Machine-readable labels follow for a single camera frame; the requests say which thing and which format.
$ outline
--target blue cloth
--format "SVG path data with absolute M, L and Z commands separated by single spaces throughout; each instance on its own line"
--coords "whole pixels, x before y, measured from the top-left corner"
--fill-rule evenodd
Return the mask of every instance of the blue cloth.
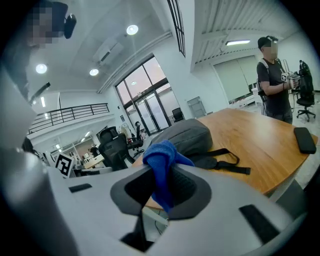
M 168 140 L 152 144 L 143 154 L 143 163 L 152 167 L 155 176 L 153 200 L 163 207 L 166 212 L 174 206 L 173 197 L 169 191 L 167 177 L 170 166 L 177 163 L 195 166 L 194 163 L 177 152 L 175 146 Z

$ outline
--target black smartphone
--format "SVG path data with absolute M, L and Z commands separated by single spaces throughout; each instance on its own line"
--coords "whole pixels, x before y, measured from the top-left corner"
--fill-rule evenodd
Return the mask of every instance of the black smartphone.
M 296 141 L 301 153 L 314 154 L 316 153 L 316 145 L 311 137 L 310 132 L 305 127 L 296 127 L 293 129 Z

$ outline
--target ceiling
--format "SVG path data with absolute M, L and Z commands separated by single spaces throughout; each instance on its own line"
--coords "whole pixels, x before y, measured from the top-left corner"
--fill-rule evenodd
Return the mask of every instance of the ceiling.
M 89 131 L 91 132 L 90 135 L 96 135 L 99 131 L 106 127 L 109 122 L 110 120 L 104 120 L 87 126 L 82 126 L 77 129 L 73 129 L 72 131 L 62 133 L 56 137 L 49 138 L 46 141 L 33 145 L 33 147 L 38 152 L 53 152 L 57 150 L 57 144 L 64 148 L 72 143 L 79 143 Z
M 194 33 L 198 36 L 195 36 L 193 64 L 218 64 L 238 52 L 253 55 L 260 37 L 271 35 L 283 40 L 300 28 L 276 0 L 204 0 L 201 3 L 196 5 L 198 17 Z M 250 42 L 226 46 L 227 41 L 233 40 Z
M 70 39 L 59 38 L 32 54 L 27 68 L 32 92 L 47 82 L 51 83 L 49 91 L 97 91 L 126 59 L 168 29 L 168 24 L 158 19 L 154 0 L 62 2 L 68 4 L 68 14 L 76 16 L 77 24 Z M 126 33 L 129 25 L 138 26 L 135 35 Z M 99 63 L 95 55 L 102 45 L 111 50 Z M 36 73 L 39 63 L 48 66 L 45 74 Z M 97 76 L 89 75 L 93 68 L 99 69 Z

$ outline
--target fluorescent light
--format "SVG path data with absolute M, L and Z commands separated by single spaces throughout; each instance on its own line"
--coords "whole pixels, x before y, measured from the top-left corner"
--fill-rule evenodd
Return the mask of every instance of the fluorescent light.
M 45 104 L 45 98 L 44 97 L 41 97 L 41 103 L 42 103 L 42 107 L 45 107 L 46 104 Z
M 38 73 L 38 74 L 44 74 L 47 72 L 47 66 L 45 64 L 39 64 L 35 67 L 35 71 Z
M 139 30 L 138 26 L 136 26 L 136 25 L 130 25 L 130 26 L 127 27 L 126 33 L 127 33 L 128 35 L 131 35 L 131 36 L 132 36 L 132 35 L 136 34 L 136 33 L 138 32 L 138 30 Z
M 91 69 L 90 72 L 89 72 L 89 74 L 90 74 L 91 76 L 93 76 L 93 77 L 96 76 L 96 75 L 98 75 L 98 73 L 99 73 L 99 70 L 96 69 L 96 68 Z
M 226 42 L 226 46 L 243 45 L 249 43 L 250 40 L 236 40 Z

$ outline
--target white desk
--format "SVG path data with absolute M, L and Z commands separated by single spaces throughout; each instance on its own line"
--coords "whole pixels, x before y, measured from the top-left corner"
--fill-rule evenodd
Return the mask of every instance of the white desk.
M 85 163 L 84 168 L 90 169 L 95 165 L 101 163 L 103 160 L 104 160 L 104 157 L 101 154 L 99 154 L 96 157 L 91 158 L 89 162 Z

